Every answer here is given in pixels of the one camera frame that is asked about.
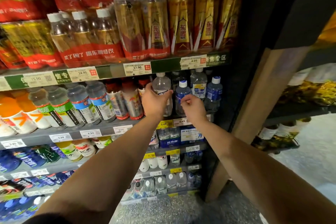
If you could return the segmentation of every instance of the bottle with light blue label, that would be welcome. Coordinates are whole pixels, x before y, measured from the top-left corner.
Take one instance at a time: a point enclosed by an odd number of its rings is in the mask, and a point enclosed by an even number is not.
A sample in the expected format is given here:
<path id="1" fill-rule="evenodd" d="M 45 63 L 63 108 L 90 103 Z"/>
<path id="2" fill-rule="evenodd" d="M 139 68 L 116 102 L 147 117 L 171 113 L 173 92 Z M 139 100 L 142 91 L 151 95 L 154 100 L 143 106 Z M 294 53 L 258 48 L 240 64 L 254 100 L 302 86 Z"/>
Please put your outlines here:
<path id="1" fill-rule="evenodd" d="M 221 105 L 221 95 L 223 86 L 220 84 L 221 77 L 214 76 L 211 83 L 207 86 L 207 97 L 204 100 L 204 107 L 206 111 L 217 112 Z"/>
<path id="2" fill-rule="evenodd" d="M 196 68 L 195 73 L 190 76 L 190 87 L 192 94 L 202 101 L 205 99 L 205 94 L 207 91 L 207 76 L 203 73 L 203 68 Z"/>
<path id="3" fill-rule="evenodd" d="M 97 125 L 101 120 L 86 92 L 85 86 L 77 82 L 68 83 L 65 86 L 68 88 L 66 94 L 84 123 Z"/>
<path id="4" fill-rule="evenodd" d="M 105 122 L 115 120 L 116 115 L 107 96 L 105 85 L 99 81 L 88 81 L 85 83 L 87 84 L 86 92 L 89 94 L 89 98 L 96 108 L 100 119 L 105 120 Z"/>
<path id="5" fill-rule="evenodd" d="M 181 106 L 181 99 L 184 96 L 191 94 L 191 89 L 187 85 L 187 80 L 182 80 L 178 83 L 178 87 L 176 88 L 176 98 L 175 98 L 175 110 L 179 115 L 184 114 L 184 110 Z"/>

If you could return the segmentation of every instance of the bottle with white label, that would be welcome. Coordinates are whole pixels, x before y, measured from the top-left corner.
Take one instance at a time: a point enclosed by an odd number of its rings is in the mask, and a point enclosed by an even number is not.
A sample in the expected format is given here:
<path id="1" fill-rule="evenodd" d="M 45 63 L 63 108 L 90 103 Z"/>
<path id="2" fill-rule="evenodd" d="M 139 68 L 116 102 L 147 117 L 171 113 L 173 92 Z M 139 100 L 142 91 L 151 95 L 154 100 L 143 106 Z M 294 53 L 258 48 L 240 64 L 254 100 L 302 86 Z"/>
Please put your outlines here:
<path id="1" fill-rule="evenodd" d="M 116 119 L 115 112 L 109 97 L 107 96 L 105 85 L 99 81 L 85 82 L 86 91 L 89 94 L 90 100 L 96 108 L 101 120 L 112 122 Z"/>
<path id="2" fill-rule="evenodd" d="M 157 163 L 160 169 L 166 169 L 168 166 L 167 155 L 162 155 L 157 157 Z"/>
<path id="3" fill-rule="evenodd" d="M 166 183 L 169 193 L 177 191 L 177 181 L 175 174 L 166 175 Z"/>
<path id="4" fill-rule="evenodd" d="M 67 90 L 58 86 L 45 86 L 47 98 L 68 127 L 82 127 L 84 122 L 67 96 Z"/>
<path id="5" fill-rule="evenodd" d="M 54 128 L 67 127 L 50 104 L 47 98 L 47 92 L 42 87 L 27 88 L 27 91 L 29 92 L 28 98 Z"/>
<path id="6" fill-rule="evenodd" d="M 187 81 L 186 80 L 180 81 L 178 84 L 178 87 L 176 88 L 176 92 L 175 92 L 175 95 L 176 95 L 175 110 L 177 114 L 179 115 L 184 114 L 184 110 L 181 106 L 181 99 L 183 99 L 183 97 L 189 94 L 191 94 L 191 89 L 188 87 Z"/>
<path id="7" fill-rule="evenodd" d="M 171 82 L 168 77 L 165 76 L 165 73 L 156 73 L 156 78 L 153 81 L 153 90 L 158 95 L 163 95 L 168 90 L 171 90 Z M 170 97 L 167 100 L 166 110 L 163 114 L 163 116 L 170 116 L 173 111 L 173 100 Z"/>
<path id="8" fill-rule="evenodd" d="M 205 73 L 203 73 L 203 68 L 196 68 L 195 73 L 190 76 L 190 87 L 192 94 L 202 101 L 205 99 L 207 91 L 208 78 Z"/>
<path id="9" fill-rule="evenodd" d="M 180 154 L 171 154 L 170 155 L 170 163 L 173 167 L 179 167 L 180 166 Z"/>
<path id="10" fill-rule="evenodd" d="M 155 188 L 158 195 L 163 195 L 168 192 L 166 178 L 163 175 L 155 177 Z"/>
<path id="11" fill-rule="evenodd" d="M 142 160 L 139 170 L 141 172 L 147 172 L 149 170 L 149 164 L 148 164 L 148 160 L 145 158 Z"/>
<path id="12" fill-rule="evenodd" d="M 187 187 L 187 175 L 185 172 L 176 173 L 176 182 L 178 188 Z"/>
<path id="13" fill-rule="evenodd" d="M 74 140 L 72 143 L 83 157 L 88 157 L 96 153 L 96 148 L 88 139 Z"/>
<path id="14" fill-rule="evenodd" d="M 221 77 L 214 76 L 207 86 L 207 97 L 204 100 L 205 110 L 211 113 L 217 112 L 221 105 L 223 86 L 220 84 Z"/>
<path id="15" fill-rule="evenodd" d="M 84 123 L 97 125 L 101 120 L 86 92 L 85 86 L 77 82 L 68 83 L 65 86 L 68 88 L 67 95 L 71 103 L 78 111 Z"/>
<path id="16" fill-rule="evenodd" d="M 121 91 L 121 85 L 119 85 L 115 81 L 108 80 L 106 82 L 106 91 L 111 101 L 117 119 L 119 120 L 127 119 L 129 115 L 125 105 L 124 96 Z"/>
<path id="17" fill-rule="evenodd" d="M 193 189 L 194 188 L 195 180 L 196 180 L 195 175 L 190 172 L 187 175 L 187 186 L 188 186 L 188 189 Z"/>
<path id="18" fill-rule="evenodd" d="M 148 158 L 148 164 L 150 168 L 157 168 L 158 167 L 158 159 L 157 157 L 154 158 Z"/>
<path id="19" fill-rule="evenodd" d="M 156 130 L 154 131 L 153 136 L 150 139 L 149 148 L 151 150 L 156 150 L 156 149 L 159 148 L 159 140 L 158 140 L 158 137 L 157 137 L 157 134 L 156 134 Z"/>
<path id="20" fill-rule="evenodd" d="M 143 191 L 145 197 L 154 197 L 156 196 L 155 182 L 153 177 L 148 177 L 143 179 Z"/>

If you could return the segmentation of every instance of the yellow price tag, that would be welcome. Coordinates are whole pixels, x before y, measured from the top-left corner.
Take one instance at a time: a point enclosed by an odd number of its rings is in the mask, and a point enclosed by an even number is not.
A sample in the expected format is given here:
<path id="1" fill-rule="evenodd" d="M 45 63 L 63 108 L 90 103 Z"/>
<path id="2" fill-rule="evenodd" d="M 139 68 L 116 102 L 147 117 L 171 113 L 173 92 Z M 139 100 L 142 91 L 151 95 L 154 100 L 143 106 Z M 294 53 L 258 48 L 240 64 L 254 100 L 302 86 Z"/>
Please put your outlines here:
<path id="1" fill-rule="evenodd" d="M 178 193 L 170 193 L 170 194 L 168 194 L 168 196 L 170 196 L 170 197 L 176 197 L 178 195 L 179 195 Z"/>
<path id="2" fill-rule="evenodd" d="M 180 149 L 166 151 L 166 155 L 180 154 Z"/>
<path id="3" fill-rule="evenodd" d="M 179 172 L 182 172 L 182 168 L 181 167 L 178 167 L 178 168 L 172 168 L 170 170 L 170 173 L 179 173 Z"/>
<path id="4" fill-rule="evenodd" d="M 156 129 L 172 128 L 174 126 L 173 120 L 162 120 Z"/>
<path id="5" fill-rule="evenodd" d="M 146 153 L 144 159 L 145 158 L 155 158 L 155 152 Z"/>
<path id="6" fill-rule="evenodd" d="M 188 190 L 189 195 L 194 195 L 195 193 L 199 192 L 199 189 L 194 189 L 194 190 Z"/>

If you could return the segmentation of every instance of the white price tag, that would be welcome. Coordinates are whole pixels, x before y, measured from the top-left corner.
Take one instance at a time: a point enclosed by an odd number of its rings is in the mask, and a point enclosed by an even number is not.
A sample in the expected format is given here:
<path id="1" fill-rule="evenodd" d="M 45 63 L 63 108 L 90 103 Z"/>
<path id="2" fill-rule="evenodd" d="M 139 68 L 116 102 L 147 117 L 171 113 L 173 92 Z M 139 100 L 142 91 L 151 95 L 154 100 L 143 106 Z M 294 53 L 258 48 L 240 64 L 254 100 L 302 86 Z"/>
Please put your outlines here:
<path id="1" fill-rule="evenodd" d="M 187 118 L 181 118 L 181 119 L 174 119 L 173 120 L 174 126 L 185 126 L 185 125 L 191 125 L 191 123 L 188 121 Z"/>
<path id="2" fill-rule="evenodd" d="M 188 166 L 188 171 L 199 169 L 199 165 Z"/>
<path id="3" fill-rule="evenodd" d="M 130 204 L 136 204 L 136 203 L 141 203 L 141 198 L 120 202 L 121 205 L 130 205 Z"/>
<path id="4" fill-rule="evenodd" d="M 31 175 L 28 174 L 28 172 L 23 171 L 23 172 L 17 172 L 17 173 L 12 173 L 10 174 L 14 179 L 19 179 L 19 178 L 26 178 L 30 177 Z"/>
<path id="5" fill-rule="evenodd" d="M 55 191 L 52 188 L 50 188 L 50 189 L 41 189 L 40 190 L 41 194 L 50 194 L 50 193 L 54 193 L 54 192 Z"/>
<path id="6" fill-rule="evenodd" d="M 123 63 L 126 76 L 151 74 L 152 66 L 150 62 Z"/>
<path id="7" fill-rule="evenodd" d="M 207 55 L 204 54 L 192 57 L 182 57 L 180 64 L 181 64 L 181 70 L 206 67 Z"/>
<path id="8" fill-rule="evenodd" d="M 157 200 L 158 199 L 158 197 L 148 197 L 147 198 L 147 201 L 155 201 L 155 200 Z"/>
<path id="9" fill-rule="evenodd" d="M 162 175 L 162 171 L 150 172 L 149 175 L 150 175 L 150 176 L 158 176 L 158 175 Z"/>
<path id="10" fill-rule="evenodd" d="M 69 68 L 67 71 L 72 82 L 99 80 L 95 67 Z"/>
<path id="11" fill-rule="evenodd" d="M 43 168 L 43 169 L 32 170 L 31 174 L 33 176 L 38 176 L 38 175 L 47 175 L 47 174 L 49 174 L 49 172 L 48 172 L 48 170 L 46 168 Z"/>
<path id="12" fill-rule="evenodd" d="M 53 72 L 23 74 L 24 81 L 29 87 L 42 87 L 49 85 L 57 85 L 57 80 Z"/>
<path id="13" fill-rule="evenodd" d="M 126 133 L 128 130 L 130 130 L 133 127 L 133 125 L 124 125 L 124 126 L 117 126 L 117 127 L 113 127 L 114 133 L 116 135 L 120 135 L 120 134 L 124 134 Z"/>
<path id="14" fill-rule="evenodd" d="M 72 137 L 71 137 L 70 133 L 49 135 L 49 137 L 54 143 L 72 141 Z"/>
<path id="15" fill-rule="evenodd" d="M 81 130 L 79 132 L 81 133 L 82 138 L 101 137 L 102 136 L 102 133 L 100 132 L 100 129 Z"/>
<path id="16" fill-rule="evenodd" d="M 200 150 L 200 146 L 199 145 L 189 146 L 189 147 L 185 148 L 186 152 L 199 151 L 199 150 Z"/>
<path id="17" fill-rule="evenodd" d="M 11 90 L 12 88 L 9 86 L 6 78 L 4 76 L 0 77 L 0 91 Z"/>
<path id="18" fill-rule="evenodd" d="M 138 180 L 142 178 L 142 174 L 136 174 L 133 180 Z"/>
<path id="19" fill-rule="evenodd" d="M 22 139 L 6 140 L 0 142 L 5 149 L 14 149 L 27 146 Z"/>

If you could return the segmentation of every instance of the hand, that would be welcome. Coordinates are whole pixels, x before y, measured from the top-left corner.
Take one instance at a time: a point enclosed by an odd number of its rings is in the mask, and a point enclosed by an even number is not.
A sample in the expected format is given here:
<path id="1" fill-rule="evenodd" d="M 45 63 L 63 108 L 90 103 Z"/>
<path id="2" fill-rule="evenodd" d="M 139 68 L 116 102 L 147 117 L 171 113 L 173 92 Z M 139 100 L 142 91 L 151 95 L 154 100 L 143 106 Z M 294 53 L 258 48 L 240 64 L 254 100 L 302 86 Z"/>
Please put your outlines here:
<path id="1" fill-rule="evenodd" d="M 204 104 L 198 97 L 191 94 L 184 96 L 183 99 L 181 99 L 181 106 L 188 121 L 195 127 L 200 123 L 208 121 Z"/>
<path id="2" fill-rule="evenodd" d="M 153 116 L 160 120 L 163 118 L 167 106 L 167 100 L 171 98 L 173 90 L 168 90 L 163 95 L 158 95 L 152 90 L 152 83 L 146 85 L 142 96 L 142 106 L 147 117 Z"/>

